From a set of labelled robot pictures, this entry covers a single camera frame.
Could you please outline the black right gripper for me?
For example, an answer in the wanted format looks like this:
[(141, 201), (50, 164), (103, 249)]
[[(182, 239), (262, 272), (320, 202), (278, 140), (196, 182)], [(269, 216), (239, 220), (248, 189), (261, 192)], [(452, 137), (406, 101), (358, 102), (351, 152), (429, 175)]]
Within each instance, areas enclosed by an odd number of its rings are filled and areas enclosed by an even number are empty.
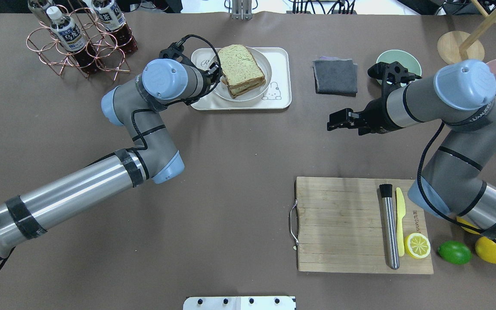
[(396, 125), (388, 115), (386, 101), (375, 99), (363, 111), (342, 109), (330, 114), (327, 131), (336, 129), (357, 129), (358, 135), (362, 136), (369, 133), (386, 134), (401, 130), (402, 127)]

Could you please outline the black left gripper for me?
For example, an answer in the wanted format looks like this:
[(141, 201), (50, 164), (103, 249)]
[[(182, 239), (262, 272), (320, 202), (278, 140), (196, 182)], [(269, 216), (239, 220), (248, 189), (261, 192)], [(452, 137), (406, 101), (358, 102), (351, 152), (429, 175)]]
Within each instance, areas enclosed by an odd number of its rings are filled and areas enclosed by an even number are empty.
[(219, 63), (211, 63), (207, 70), (201, 71), (201, 74), (203, 77), (201, 97), (204, 97), (213, 92), (219, 84), (220, 78), (222, 77), (222, 69)]

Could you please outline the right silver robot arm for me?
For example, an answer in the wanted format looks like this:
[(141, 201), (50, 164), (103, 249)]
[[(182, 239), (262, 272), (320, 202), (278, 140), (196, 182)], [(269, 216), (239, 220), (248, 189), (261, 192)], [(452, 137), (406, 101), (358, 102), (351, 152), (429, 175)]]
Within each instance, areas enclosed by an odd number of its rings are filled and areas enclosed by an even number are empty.
[(422, 78), (399, 62), (380, 62), (368, 75), (382, 81), (380, 98), (360, 112), (330, 114), (327, 129), (357, 129), (362, 136), (441, 120), (449, 133), (418, 168), (408, 198), (439, 218), (459, 216), (496, 240), (496, 187), (480, 179), (496, 154), (496, 79), (488, 65), (467, 59)]

